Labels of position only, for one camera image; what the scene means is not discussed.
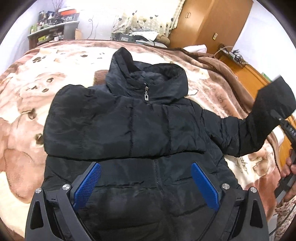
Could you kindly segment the person right hand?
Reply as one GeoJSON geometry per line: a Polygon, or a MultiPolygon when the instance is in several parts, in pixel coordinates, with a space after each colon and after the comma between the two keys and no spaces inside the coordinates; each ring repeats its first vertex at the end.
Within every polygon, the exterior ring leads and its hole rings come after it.
{"type": "MultiPolygon", "coordinates": [[[[282,178],[285,178],[290,173],[293,173],[295,175],[295,165],[293,164],[293,161],[291,159],[293,154],[293,149],[290,149],[289,151],[289,157],[286,159],[285,165],[282,167],[282,170],[280,172],[280,175],[282,178]]],[[[288,191],[288,193],[284,196],[283,202],[289,202],[296,194],[296,183],[294,182],[291,189],[288,191]]]]}

